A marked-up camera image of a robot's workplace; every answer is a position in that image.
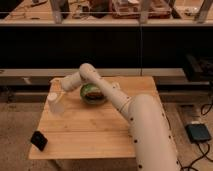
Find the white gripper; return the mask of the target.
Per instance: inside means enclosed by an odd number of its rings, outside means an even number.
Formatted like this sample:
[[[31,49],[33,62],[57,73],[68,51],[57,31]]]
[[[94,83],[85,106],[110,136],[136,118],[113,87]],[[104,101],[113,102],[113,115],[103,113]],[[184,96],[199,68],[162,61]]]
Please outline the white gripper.
[[[82,84],[82,79],[80,74],[76,72],[72,75],[65,76],[61,80],[60,78],[53,78],[50,83],[52,90],[60,90],[62,88],[64,91],[69,92],[77,89]],[[65,97],[66,93],[61,92],[58,95],[58,101],[61,101]]]

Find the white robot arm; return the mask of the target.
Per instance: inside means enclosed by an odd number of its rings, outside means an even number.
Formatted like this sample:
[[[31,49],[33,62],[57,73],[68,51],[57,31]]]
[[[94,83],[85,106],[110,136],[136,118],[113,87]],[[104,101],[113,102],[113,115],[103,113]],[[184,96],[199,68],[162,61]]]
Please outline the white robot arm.
[[[128,96],[114,88],[89,63],[82,64],[78,72],[60,79],[65,92],[73,91],[83,83],[95,84],[128,121],[138,171],[180,171],[166,115],[155,97],[144,93]]]

